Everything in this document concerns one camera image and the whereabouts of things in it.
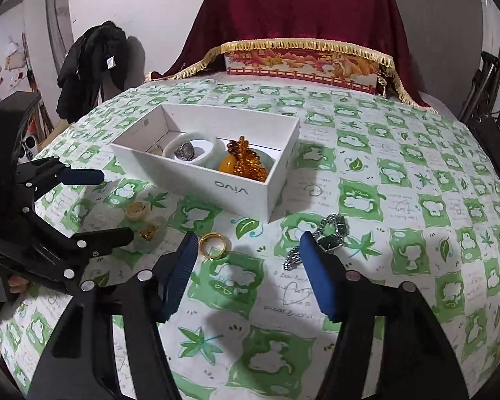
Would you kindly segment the person's left hand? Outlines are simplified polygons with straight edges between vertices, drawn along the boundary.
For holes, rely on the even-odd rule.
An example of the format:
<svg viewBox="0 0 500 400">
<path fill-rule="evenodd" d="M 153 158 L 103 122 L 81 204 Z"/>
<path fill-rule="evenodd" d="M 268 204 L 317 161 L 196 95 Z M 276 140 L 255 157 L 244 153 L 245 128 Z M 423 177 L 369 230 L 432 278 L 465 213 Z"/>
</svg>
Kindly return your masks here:
<svg viewBox="0 0 500 400">
<path fill-rule="evenodd" d="M 25 293 L 29 289 L 30 281 L 17 275 L 12 275 L 8 280 L 10 293 Z"/>
</svg>

